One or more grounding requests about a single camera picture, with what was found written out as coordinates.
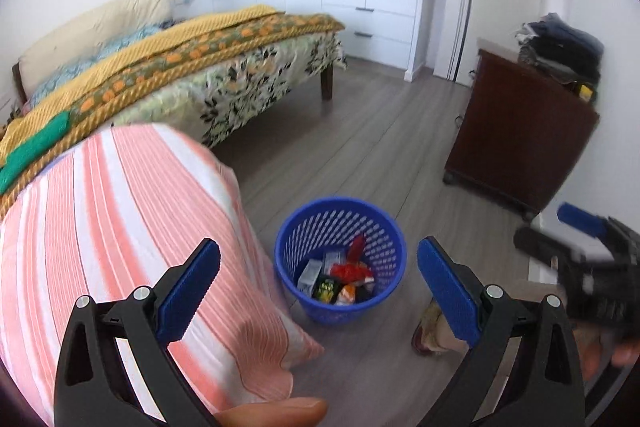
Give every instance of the green cloth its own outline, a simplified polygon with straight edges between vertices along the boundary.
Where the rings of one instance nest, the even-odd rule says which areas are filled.
[[[39,159],[69,131],[69,111],[55,115],[41,131],[14,149],[0,170],[0,194],[4,194],[31,163]]]

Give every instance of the cream pillow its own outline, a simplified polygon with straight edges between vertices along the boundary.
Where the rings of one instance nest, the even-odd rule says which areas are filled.
[[[115,0],[72,19],[37,41],[20,57],[27,97],[57,69],[89,58],[113,39],[171,18],[169,0]]]

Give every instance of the stack of clothes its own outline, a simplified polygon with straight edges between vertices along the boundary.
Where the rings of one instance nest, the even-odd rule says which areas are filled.
[[[593,102],[600,81],[604,45],[592,35],[571,28],[557,13],[525,24],[516,34],[520,62],[556,79],[583,100]]]

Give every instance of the yellow blanket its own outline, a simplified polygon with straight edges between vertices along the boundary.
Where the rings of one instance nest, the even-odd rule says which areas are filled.
[[[0,142],[0,166],[5,165],[6,157],[12,150],[41,131],[51,118],[62,111],[69,110],[72,104],[95,90],[115,73],[139,60],[173,49],[197,36],[274,13],[277,13],[276,10],[269,6],[256,5],[236,12],[203,15],[148,37],[102,60],[52,92],[27,116],[9,124]]]

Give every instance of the floral bedsheet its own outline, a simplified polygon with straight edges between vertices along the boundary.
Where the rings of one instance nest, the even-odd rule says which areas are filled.
[[[172,82],[105,125],[165,123],[211,148],[331,64],[346,66],[334,33],[287,39]]]

